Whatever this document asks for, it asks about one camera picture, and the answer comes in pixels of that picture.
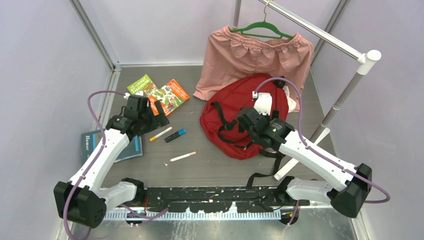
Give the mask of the red backpack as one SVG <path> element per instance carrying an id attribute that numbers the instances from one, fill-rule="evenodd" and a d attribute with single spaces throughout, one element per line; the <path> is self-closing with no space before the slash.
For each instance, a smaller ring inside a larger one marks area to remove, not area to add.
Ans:
<path id="1" fill-rule="evenodd" d="M 268 153 L 252 142 L 248 130 L 239 125 L 237 114 L 245 107 L 253 107 L 252 93 L 260 84 L 261 93 L 272 97 L 271 113 L 265 119 L 285 120 L 289 105 L 284 87 L 280 80 L 266 82 L 270 75 L 259 73 L 237 80 L 219 90 L 205 105 L 199 118 L 200 125 L 207 138 L 228 157 L 246 160 L 257 155 L 267 158 L 283 158 L 279 153 Z"/>

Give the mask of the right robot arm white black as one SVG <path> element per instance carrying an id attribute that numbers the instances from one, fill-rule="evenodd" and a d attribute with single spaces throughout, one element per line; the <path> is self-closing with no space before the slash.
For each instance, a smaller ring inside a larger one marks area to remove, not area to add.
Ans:
<path id="1" fill-rule="evenodd" d="M 312 181 L 285 177 L 277 192 L 281 204 L 288 206 L 295 200 L 312 200 L 330 204 L 346 217 L 358 216 L 372 189 L 369 181 L 373 172 L 368 165 L 355 166 L 331 155 L 305 139 L 289 123 L 279 118 L 270 119 L 253 107 L 242 109 L 235 118 L 254 144 L 290 156 L 323 178 Z"/>

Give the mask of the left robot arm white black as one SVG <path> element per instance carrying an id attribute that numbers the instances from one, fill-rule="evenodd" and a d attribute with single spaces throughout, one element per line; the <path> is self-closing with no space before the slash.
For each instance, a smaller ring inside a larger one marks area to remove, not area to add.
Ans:
<path id="1" fill-rule="evenodd" d="M 58 215 L 65 221 L 96 228 L 106 213 L 124 203 L 141 206 L 146 200 L 142 181 L 124 178 L 102 190 L 101 185 L 119 154 L 136 137 L 169 124 L 159 100 L 129 95 L 122 114 L 114 115 L 102 127 L 102 138 L 81 169 L 54 189 Z"/>

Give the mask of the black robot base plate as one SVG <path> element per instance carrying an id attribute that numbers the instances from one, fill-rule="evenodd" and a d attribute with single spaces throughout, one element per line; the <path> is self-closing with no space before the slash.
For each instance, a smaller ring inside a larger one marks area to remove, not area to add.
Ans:
<path id="1" fill-rule="evenodd" d="M 168 209 L 169 213 L 226 213 L 235 207 L 237 213 L 266 213 L 274 209 L 292 209 L 295 200 L 289 200 L 275 186 L 226 187 L 149 187 L 144 196 L 125 206 L 135 209 L 146 207 L 150 212 Z"/>

